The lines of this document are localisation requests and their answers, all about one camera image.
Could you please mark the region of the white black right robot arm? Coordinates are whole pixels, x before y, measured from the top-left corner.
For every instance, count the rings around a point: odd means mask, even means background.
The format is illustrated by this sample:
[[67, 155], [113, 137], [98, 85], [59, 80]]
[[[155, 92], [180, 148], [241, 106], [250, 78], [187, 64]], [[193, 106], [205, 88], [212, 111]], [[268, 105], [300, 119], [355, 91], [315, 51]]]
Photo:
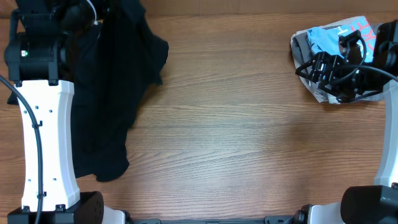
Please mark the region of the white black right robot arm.
[[397, 223], [397, 21], [374, 30], [364, 16], [313, 27], [291, 40], [296, 75], [338, 104], [385, 102], [384, 140], [372, 185], [349, 187], [340, 202], [305, 205], [288, 223]]

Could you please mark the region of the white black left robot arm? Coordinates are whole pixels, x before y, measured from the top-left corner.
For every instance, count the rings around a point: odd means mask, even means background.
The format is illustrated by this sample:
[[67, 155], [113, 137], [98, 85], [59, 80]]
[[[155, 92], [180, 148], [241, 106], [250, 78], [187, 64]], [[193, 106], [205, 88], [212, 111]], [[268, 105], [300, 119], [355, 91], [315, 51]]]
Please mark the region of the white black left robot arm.
[[82, 192], [72, 161], [71, 105], [76, 35], [97, 21], [91, 1], [18, 1], [4, 53], [3, 84], [21, 110], [25, 184], [9, 223], [128, 223], [100, 192]]

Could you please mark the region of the black polo shirt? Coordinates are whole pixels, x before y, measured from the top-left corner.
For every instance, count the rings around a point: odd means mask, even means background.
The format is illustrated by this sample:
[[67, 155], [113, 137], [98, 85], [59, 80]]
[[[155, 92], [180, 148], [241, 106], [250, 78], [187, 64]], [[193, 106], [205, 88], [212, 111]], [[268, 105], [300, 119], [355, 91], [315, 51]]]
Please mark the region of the black polo shirt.
[[76, 177], [99, 182], [129, 167], [126, 136], [169, 46], [139, 1], [18, 1], [6, 50], [10, 79], [74, 86], [70, 128]]

